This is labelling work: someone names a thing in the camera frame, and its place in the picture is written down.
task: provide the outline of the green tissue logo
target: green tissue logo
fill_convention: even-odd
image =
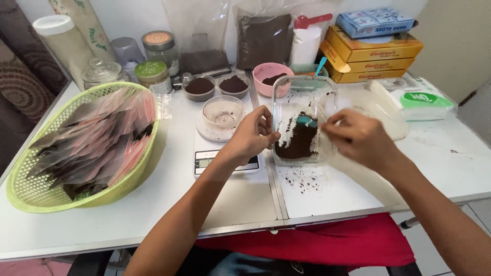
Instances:
[[[408,92],[404,93],[404,98],[409,101],[424,102],[432,104],[438,100],[438,97],[433,94],[424,92]]]

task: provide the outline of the person's left hand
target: person's left hand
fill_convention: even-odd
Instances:
[[[271,131],[272,116],[266,106],[260,106],[242,119],[230,141],[220,150],[237,160],[239,166],[264,149],[271,149],[280,138],[279,132]]]

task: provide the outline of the red cloth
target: red cloth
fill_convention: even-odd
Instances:
[[[271,259],[348,267],[404,266],[414,253],[388,213],[366,218],[197,240],[196,245]]]

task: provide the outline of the ground coffee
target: ground coffee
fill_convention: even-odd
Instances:
[[[309,115],[304,112],[300,113],[300,116],[307,116],[311,119]],[[274,151],[276,155],[283,159],[299,159],[310,157],[316,154],[310,149],[312,140],[317,135],[317,128],[307,127],[305,124],[297,124],[294,122],[293,135],[290,139],[290,144],[287,146],[287,142],[284,141],[282,145],[279,142],[274,144]]]
[[[292,42],[288,41],[289,14],[262,17],[238,16],[237,68],[254,69],[266,62],[283,64]]]
[[[239,93],[247,88],[247,84],[235,75],[220,84],[220,89],[228,93]]]
[[[282,73],[282,74],[276,75],[274,77],[264,79],[262,81],[262,83],[264,83],[266,85],[271,85],[272,86],[277,79],[279,79],[279,78],[281,78],[283,76],[286,76],[286,73]]]
[[[220,50],[181,53],[181,72],[193,75],[228,67],[227,54]]]
[[[192,80],[188,86],[186,86],[186,92],[194,95],[204,94],[210,92],[215,87],[213,83],[205,78],[197,78]]]

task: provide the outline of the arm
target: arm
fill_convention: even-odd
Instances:
[[[378,120],[342,110],[321,127],[341,154],[397,189],[455,275],[491,275],[491,238],[426,179]]]
[[[231,140],[189,191],[148,233],[131,258],[125,275],[174,275],[235,168],[246,165],[250,158],[270,148],[278,139],[279,133],[271,133],[271,113],[265,106],[244,117]]]

